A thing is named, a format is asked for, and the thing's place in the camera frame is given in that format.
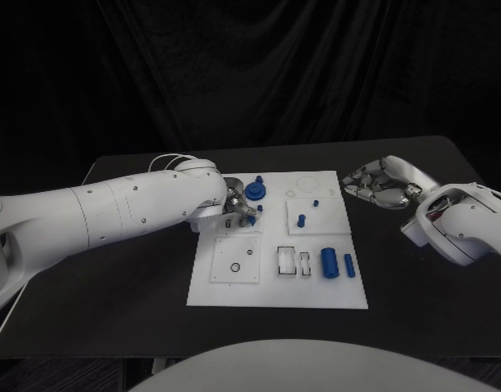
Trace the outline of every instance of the white board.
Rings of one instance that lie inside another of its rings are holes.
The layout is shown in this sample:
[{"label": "white board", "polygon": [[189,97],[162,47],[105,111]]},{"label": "white board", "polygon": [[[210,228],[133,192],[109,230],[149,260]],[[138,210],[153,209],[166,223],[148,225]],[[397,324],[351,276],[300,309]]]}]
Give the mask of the white board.
[{"label": "white board", "polygon": [[[261,205],[261,217],[254,226],[240,227],[236,216],[221,216],[217,227],[200,233],[187,305],[367,309],[336,173],[224,174],[238,178],[244,185],[257,175],[263,179],[266,196],[247,204],[251,207]],[[312,206],[313,200],[318,200],[316,207]],[[299,211],[305,215],[303,228],[296,226]],[[279,247],[285,248],[283,270],[295,270],[295,274],[279,273]],[[295,269],[287,260],[289,247],[295,251]],[[326,279],[322,274],[321,249],[325,247],[332,247],[336,252],[339,276],[333,279]],[[352,258],[354,278],[346,276],[345,253]],[[257,283],[250,282],[253,273],[259,274]]]}]

